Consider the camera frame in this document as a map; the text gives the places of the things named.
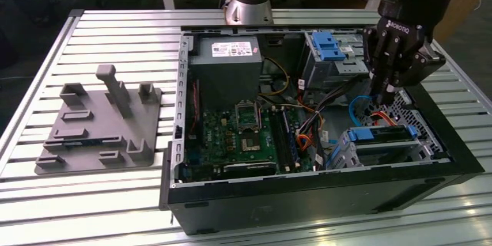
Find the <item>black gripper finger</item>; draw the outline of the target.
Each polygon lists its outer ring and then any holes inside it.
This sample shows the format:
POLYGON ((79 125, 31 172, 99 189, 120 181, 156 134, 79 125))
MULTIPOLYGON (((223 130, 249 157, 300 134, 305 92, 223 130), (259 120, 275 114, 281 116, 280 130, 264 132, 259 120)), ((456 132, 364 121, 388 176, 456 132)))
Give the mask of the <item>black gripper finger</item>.
POLYGON ((376 105, 393 102, 397 75, 395 60, 400 54, 401 38, 397 32, 379 30, 376 26, 363 29, 364 62, 369 72, 369 95, 376 105))
POLYGON ((393 76, 389 78, 387 92, 393 93, 400 88, 417 85, 445 63, 444 55, 431 44, 424 44, 416 53, 405 59, 397 59, 393 66, 393 76))

